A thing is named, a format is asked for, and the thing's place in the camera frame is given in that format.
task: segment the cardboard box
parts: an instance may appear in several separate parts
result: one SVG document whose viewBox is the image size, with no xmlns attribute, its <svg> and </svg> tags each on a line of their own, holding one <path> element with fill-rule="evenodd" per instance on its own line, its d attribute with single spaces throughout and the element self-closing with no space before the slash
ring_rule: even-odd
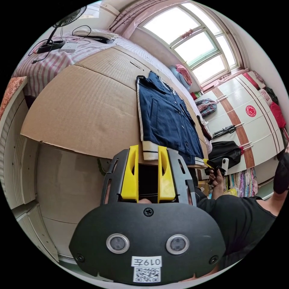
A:
<svg viewBox="0 0 289 289">
<path fill-rule="evenodd" d="M 34 101 L 21 134 L 65 150 L 107 159 L 132 145 L 142 148 L 136 77 L 148 76 L 150 70 L 184 97 L 158 69 L 134 53 L 114 46 L 59 73 Z M 197 117 L 189 101 L 184 101 L 207 158 Z M 139 152 L 139 163 L 157 165 L 157 161 L 144 161 L 142 149 Z"/>
<path fill-rule="evenodd" d="M 208 196 L 210 193 L 210 185 L 208 184 L 208 182 L 209 182 L 209 180 L 198 182 L 198 187 L 206 196 Z"/>
</svg>

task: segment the qr code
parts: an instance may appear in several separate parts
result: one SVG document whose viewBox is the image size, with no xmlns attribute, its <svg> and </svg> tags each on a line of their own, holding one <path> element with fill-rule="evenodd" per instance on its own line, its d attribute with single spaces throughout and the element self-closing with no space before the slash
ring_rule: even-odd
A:
<svg viewBox="0 0 289 289">
<path fill-rule="evenodd" d="M 134 267 L 133 281 L 139 283 L 160 282 L 160 268 L 161 267 L 153 267 L 153 268 Z"/>
</svg>

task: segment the plaid shirt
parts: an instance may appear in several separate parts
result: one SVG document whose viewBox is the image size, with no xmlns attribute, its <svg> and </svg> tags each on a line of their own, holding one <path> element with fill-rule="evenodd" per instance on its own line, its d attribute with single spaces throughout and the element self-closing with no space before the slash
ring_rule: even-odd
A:
<svg viewBox="0 0 289 289">
<path fill-rule="evenodd" d="M 196 105 L 203 118 L 217 109 L 217 103 L 209 98 L 197 101 Z"/>
</svg>

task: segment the power strip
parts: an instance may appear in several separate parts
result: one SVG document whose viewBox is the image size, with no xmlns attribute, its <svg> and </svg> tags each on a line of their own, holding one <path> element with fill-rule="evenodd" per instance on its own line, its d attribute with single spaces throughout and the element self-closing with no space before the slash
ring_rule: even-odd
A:
<svg viewBox="0 0 289 289">
<path fill-rule="evenodd" d="M 77 42 L 66 42 L 60 49 L 59 51 L 64 51 L 67 53 L 74 53 L 77 48 Z"/>
</svg>

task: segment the electric fan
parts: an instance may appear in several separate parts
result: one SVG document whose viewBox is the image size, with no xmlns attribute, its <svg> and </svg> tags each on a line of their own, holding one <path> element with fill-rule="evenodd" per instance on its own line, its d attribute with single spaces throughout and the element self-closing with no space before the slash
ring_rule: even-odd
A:
<svg viewBox="0 0 289 289">
<path fill-rule="evenodd" d="M 78 19 L 85 12 L 86 8 L 87 8 L 87 6 L 81 7 L 79 9 L 77 9 L 76 11 L 74 11 L 73 13 L 71 13 L 71 14 L 67 15 L 66 17 L 62 18 L 61 20 L 59 20 L 56 24 L 54 24 L 52 26 L 52 27 L 54 27 L 54 30 L 52 31 L 49 38 L 47 39 L 47 42 L 45 44 L 42 44 L 38 48 L 37 54 L 50 52 L 51 50 L 61 48 L 65 44 L 64 40 L 60 40 L 60 41 L 52 41 L 51 40 L 55 31 L 57 30 L 57 28 L 66 26 L 66 25 L 72 23 L 73 21 L 75 21 L 76 19 Z"/>
</svg>

